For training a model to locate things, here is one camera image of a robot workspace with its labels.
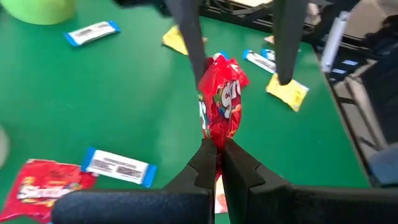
wrapper label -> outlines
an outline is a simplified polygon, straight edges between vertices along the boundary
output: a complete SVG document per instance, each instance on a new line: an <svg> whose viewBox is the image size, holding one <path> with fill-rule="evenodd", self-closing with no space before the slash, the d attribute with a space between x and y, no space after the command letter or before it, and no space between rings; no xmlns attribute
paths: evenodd
<svg viewBox="0 0 398 224"><path fill-rule="evenodd" d="M41 189L39 186L22 186L17 195L17 199L26 198L60 198L62 195L71 192L70 189L63 187L49 187Z"/></svg>
<svg viewBox="0 0 398 224"><path fill-rule="evenodd" d="M135 159L119 156L110 152L89 148L82 171L94 172L120 180L150 187L157 167Z"/></svg>
<svg viewBox="0 0 398 224"><path fill-rule="evenodd" d="M276 64L274 62L271 62L263 56L254 53L252 50L245 50L243 53L243 59L254 63L255 65L272 74L276 71Z"/></svg>
<svg viewBox="0 0 398 224"><path fill-rule="evenodd" d="M65 37L70 44L77 47L117 32L120 32L120 28L115 22L104 21L69 32L65 34Z"/></svg>
<svg viewBox="0 0 398 224"><path fill-rule="evenodd" d="M275 52L274 52L273 50L262 49L262 50L261 50L261 55L262 55L264 58L266 58L266 59L268 59L268 60L270 60L270 61L275 62Z"/></svg>

red candy wrapper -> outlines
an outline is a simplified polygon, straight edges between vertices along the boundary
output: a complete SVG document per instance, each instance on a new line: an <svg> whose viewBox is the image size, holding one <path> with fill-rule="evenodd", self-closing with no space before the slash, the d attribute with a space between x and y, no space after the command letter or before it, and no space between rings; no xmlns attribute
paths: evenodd
<svg viewBox="0 0 398 224"><path fill-rule="evenodd" d="M220 55L209 58L208 69L198 84L203 135L212 138L218 149L234 136L242 117L241 89L249 79L236 60Z"/></svg>
<svg viewBox="0 0 398 224"><path fill-rule="evenodd" d="M96 177L80 166L30 159L20 170L8 195L0 222L25 215L40 223L51 222L51 209L62 195L91 188Z"/></svg>

blue object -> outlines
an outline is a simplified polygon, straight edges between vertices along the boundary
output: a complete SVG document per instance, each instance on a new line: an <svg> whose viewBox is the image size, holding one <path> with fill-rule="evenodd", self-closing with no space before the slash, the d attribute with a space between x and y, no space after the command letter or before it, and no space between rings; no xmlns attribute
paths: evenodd
<svg viewBox="0 0 398 224"><path fill-rule="evenodd" d="M268 53L267 53L268 49L262 49L261 50L261 56L265 57L266 59L268 59Z"/></svg>
<svg viewBox="0 0 398 224"><path fill-rule="evenodd" d="M86 172L88 166L91 163L91 160L93 159L95 151L96 149L94 147L89 147L87 149L85 159L83 160L83 163L81 165L81 171Z"/></svg>
<svg viewBox="0 0 398 224"><path fill-rule="evenodd" d="M250 52L251 52L251 50L249 50L249 49L244 50L244 51L243 51L243 59L247 59L248 54L249 54Z"/></svg>
<svg viewBox="0 0 398 224"><path fill-rule="evenodd" d="M101 34L102 36L99 36L99 37L105 37L105 36L107 36L107 35L110 35L110 34L115 34L115 33L118 33L118 32L120 32L121 30L120 30L120 27L114 22L114 21L106 21L114 30L115 30L115 32L110 32L110 33L108 33L108 34ZM72 32L69 32L69 33L67 33L67 34L64 34L64 36L65 36L65 38L69 41L69 43L72 45L72 46L74 46L74 47L78 47L78 46L81 46L81 45L83 45L83 44L85 44L85 43L89 43L89 42L91 42L92 40L96 40L98 37L94 37L94 38L92 38L91 40L89 39L89 40L87 40L87 41L84 41L84 43L82 43L82 44L78 44L77 42L76 42L76 40L72 37L72 35L70 35L71 33L73 33L73 32L75 32L75 31L72 31Z"/></svg>
<svg viewBox="0 0 398 224"><path fill-rule="evenodd" d="M116 32L120 32L120 27L114 21L107 21Z"/></svg>
<svg viewBox="0 0 398 224"><path fill-rule="evenodd" d="M72 44L72 46L74 46L74 47L79 46L79 45L76 43L75 39L73 39L73 37L72 37L69 33L64 34L64 35L65 35L65 37L67 38L67 40L69 41L69 43Z"/></svg>
<svg viewBox="0 0 398 224"><path fill-rule="evenodd" d="M149 188L152 186L155 174L156 174L157 166L149 164L147 168L147 172L145 173L144 180L142 181L142 186Z"/></svg>
<svg viewBox="0 0 398 224"><path fill-rule="evenodd" d="M224 56L224 58L225 58L226 60L229 60L229 57L228 57L228 55L226 54L226 52L225 52L224 50L220 51L220 54L221 54L222 56Z"/></svg>
<svg viewBox="0 0 398 224"><path fill-rule="evenodd" d="M398 147L378 152L370 158L369 166L381 184L398 184Z"/></svg>
<svg viewBox="0 0 398 224"><path fill-rule="evenodd" d="M92 167L90 169L89 169L89 167L90 167L90 164L91 164L92 160L93 159L97 159L95 157L96 151L97 151L97 149L94 148L94 147L89 147L87 149L85 158L84 158L83 163L81 165L81 171L83 171L83 172L92 172L92 169L91 169ZM147 187L147 188L151 187L153 182L154 182L154 179L155 179L156 170L157 170L157 166L152 165L152 164L148 164L147 169L143 173L144 178L142 179L141 185L143 185L144 187Z"/></svg>

snack package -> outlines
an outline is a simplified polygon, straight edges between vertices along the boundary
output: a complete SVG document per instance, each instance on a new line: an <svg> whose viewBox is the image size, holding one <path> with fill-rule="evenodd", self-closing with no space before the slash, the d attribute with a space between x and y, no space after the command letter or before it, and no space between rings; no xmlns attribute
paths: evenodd
<svg viewBox="0 0 398 224"><path fill-rule="evenodd" d="M120 32L119 26L114 21L103 21L74 30L65 34L65 38L74 47L81 46L93 40Z"/></svg>
<svg viewBox="0 0 398 224"><path fill-rule="evenodd" d="M287 103L295 112L298 112L301 104L309 91L309 88L299 82L292 80L287 85L280 85L278 74L273 74L266 91Z"/></svg>
<svg viewBox="0 0 398 224"><path fill-rule="evenodd" d="M199 111L203 135L222 149L239 127L242 116L241 88L249 79L233 58L208 58L208 69L198 84Z"/></svg>
<svg viewBox="0 0 398 224"><path fill-rule="evenodd" d="M91 188L96 177L80 166L29 159L20 170L0 213L0 222L25 215L40 223L51 222L51 209L62 195Z"/></svg>
<svg viewBox="0 0 398 224"><path fill-rule="evenodd" d="M255 65L261 67L265 71L273 74L276 72L276 64L265 57L254 53L252 50L245 50L243 52L243 59L246 59Z"/></svg>
<svg viewBox="0 0 398 224"><path fill-rule="evenodd" d="M270 60L271 62L275 62L275 52L273 50L270 49L262 49L261 50L261 55Z"/></svg>
<svg viewBox="0 0 398 224"><path fill-rule="evenodd" d="M81 166L83 172L94 172L107 177L125 180L144 187L151 187L157 166L119 156L93 147L88 148Z"/></svg>

barcode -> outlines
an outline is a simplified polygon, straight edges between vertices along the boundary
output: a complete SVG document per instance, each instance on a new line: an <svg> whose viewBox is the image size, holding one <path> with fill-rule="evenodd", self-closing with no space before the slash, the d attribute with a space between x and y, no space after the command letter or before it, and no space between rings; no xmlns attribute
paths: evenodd
<svg viewBox="0 0 398 224"><path fill-rule="evenodd" d="M271 69L272 71L275 71L275 69L276 69L276 65L273 65L273 64L271 64L271 63L273 63L273 62L266 62L266 61L263 61L263 60L259 60L259 59L254 59L256 62L258 62L258 63L260 63L261 65L263 65L263 66L265 66L265 67L267 67L267 68L269 68L269 69Z"/></svg>
<svg viewBox="0 0 398 224"><path fill-rule="evenodd" d="M121 167L119 166L116 169L116 172L120 173L120 174L124 174L124 175L129 175L131 177L136 177L136 178L141 178L141 172L133 170L133 169L129 169L127 167Z"/></svg>
<svg viewBox="0 0 398 224"><path fill-rule="evenodd" d="M92 29L86 29L86 30L80 31L79 33L77 33L75 35L78 36L78 37L81 37L81 36L84 36L84 35L87 35L87 34L91 33L92 31L93 31Z"/></svg>
<svg viewBox="0 0 398 224"><path fill-rule="evenodd" d="M114 164L121 165L121 166L126 166L126 167L130 167L130 168L133 168L133 169L136 169L136 168L137 168L136 166L134 166L134 165L132 165L132 164L127 164L127 163L125 163L125 162L116 161L116 160L110 159L110 158L104 158L104 161L106 161L106 162L112 162L112 163L114 163Z"/></svg>
<svg viewBox="0 0 398 224"><path fill-rule="evenodd" d="M109 27L109 24L100 24L97 26L97 28L104 28L104 27Z"/></svg>
<svg viewBox="0 0 398 224"><path fill-rule="evenodd" d="M94 159L90 165L97 169L101 169L101 170L107 171L107 172L112 170L111 168L109 168L109 165L112 165L112 164L110 164L108 162L101 161L101 160L97 160L97 159Z"/></svg>

